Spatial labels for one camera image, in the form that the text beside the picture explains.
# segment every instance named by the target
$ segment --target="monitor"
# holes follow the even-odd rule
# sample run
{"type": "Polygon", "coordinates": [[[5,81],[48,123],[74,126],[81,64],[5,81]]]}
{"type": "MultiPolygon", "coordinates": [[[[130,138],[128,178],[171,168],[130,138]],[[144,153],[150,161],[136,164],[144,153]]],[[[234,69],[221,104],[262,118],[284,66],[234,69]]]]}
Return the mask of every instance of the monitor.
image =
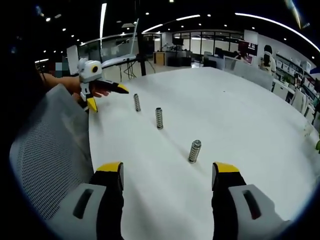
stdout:
{"type": "Polygon", "coordinates": [[[253,56],[257,56],[258,45],[248,41],[239,40],[238,51],[241,53],[244,52],[253,56]]]}
{"type": "Polygon", "coordinates": [[[173,38],[172,44],[173,45],[183,45],[184,44],[184,40],[182,38],[173,38]]]}

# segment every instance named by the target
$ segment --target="gray mesh panel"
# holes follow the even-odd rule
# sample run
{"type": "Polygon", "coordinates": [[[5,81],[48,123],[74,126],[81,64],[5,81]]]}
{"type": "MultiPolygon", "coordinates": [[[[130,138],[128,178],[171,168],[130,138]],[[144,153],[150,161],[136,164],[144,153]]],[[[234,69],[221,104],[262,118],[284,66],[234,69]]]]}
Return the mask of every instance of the gray mesh panel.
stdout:
{"type": "Polygon", "coordinates": [[[62,199],[93,174],[88,116],[62,86],[52,89],[32,113],[10,151],[26,196],[44,220],[62,199]]]}

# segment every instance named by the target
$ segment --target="hand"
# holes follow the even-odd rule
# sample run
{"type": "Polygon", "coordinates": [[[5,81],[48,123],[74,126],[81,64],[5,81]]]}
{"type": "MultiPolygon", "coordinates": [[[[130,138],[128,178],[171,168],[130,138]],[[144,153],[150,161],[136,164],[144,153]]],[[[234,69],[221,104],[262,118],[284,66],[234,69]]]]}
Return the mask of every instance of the hand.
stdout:
{"type": "Polygon", "coordinates": [[[92,83],[92,87],[91,87],[90,91],[93,94],[93,96],[95,96],[97,98],[101,98],[102,96],[108,96],[110,93],[107,89],[99,87],[99,86],[95,85],[94,83],[92,83]]]}

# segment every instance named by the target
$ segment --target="pole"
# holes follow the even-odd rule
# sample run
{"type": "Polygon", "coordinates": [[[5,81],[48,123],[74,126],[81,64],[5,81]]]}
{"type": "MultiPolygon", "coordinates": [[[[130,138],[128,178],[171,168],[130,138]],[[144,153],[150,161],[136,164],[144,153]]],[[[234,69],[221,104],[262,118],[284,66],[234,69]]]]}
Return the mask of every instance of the pole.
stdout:
{"type": "Polygon", "coordinates": [[[142,35],[142,25],[144,23],[144,15],[141,14],[141,3],[140,0],[135,0],[135,10],[137,13],[137,18],[139,19],[137,30],[136,30],[136,36],[138,40],[138,62],[140,63],[141,67],[141,76],[147,75],[146,73],[146,53],[145,53],[145,44],[144,44],[144,37],[142,35]]]}

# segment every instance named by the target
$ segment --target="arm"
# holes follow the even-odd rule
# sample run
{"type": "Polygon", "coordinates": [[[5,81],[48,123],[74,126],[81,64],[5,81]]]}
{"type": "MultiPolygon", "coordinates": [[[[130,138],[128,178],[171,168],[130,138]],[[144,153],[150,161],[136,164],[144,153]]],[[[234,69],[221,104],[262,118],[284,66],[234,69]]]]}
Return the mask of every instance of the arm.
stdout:
{"type": "Polygon", "coordinates": [[[81,91],[80,80],[78,76],[54,77],[49,73],[40,74],[42,80],[49,88],[53,88],[58,84],[63,84],[70,93],[79,94],[81,91]]]}
{"type": "Polygon", "coordinates": [[[272,58],[272,68],[271,68],[271,71],[273,74],[276,73],[277,71],[277,67],[276,67],[276,60],[274,58],[272,58]]]}
{"type": "MultiPolygon", "coordinates": [[[[49,87],[54,88],[58,84],[63,84],[64,87],[71,93],[74,94],[76,99],[80,99],[80,79],[79,76],[64,76],[64,77],[54,77],[49,73],[40,73],[42,81],[49,87]]],[[[97,87],[95,85],[92,86],[92,94],[97,98],[101,98],[101,96],[108,96],[109,91],[105,88],[97,87]]]]}

